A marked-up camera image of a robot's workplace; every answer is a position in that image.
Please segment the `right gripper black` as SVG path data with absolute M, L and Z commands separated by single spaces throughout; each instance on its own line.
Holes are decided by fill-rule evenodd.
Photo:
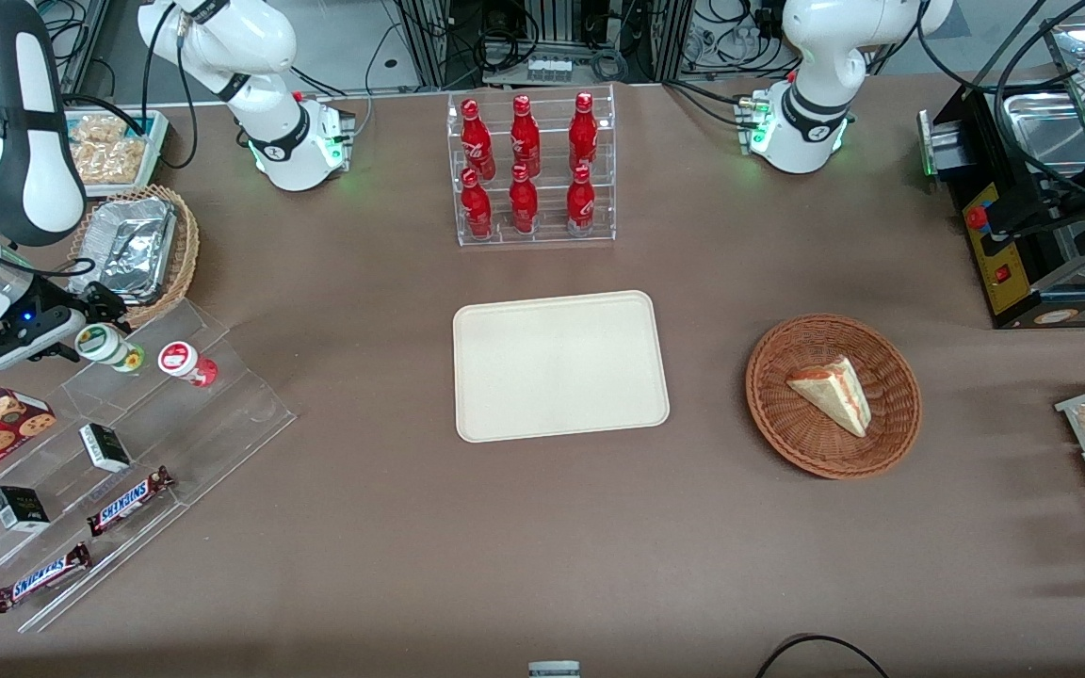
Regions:
M 81 362 L 81 356 L 63 342 L 88 325 L 112 325 L 132 328 L 126 321 L 128 308 L 117 293 L 101 282 L 90 282 L 81 292 L 86 310 L 69 300 L 33 299 L 29 304 L 16 304 L 8 309 L 0 321 L 0 340 L 20 344 L 54 343 L 36 351 L 36 361 L 63 359 L 72 363 Z

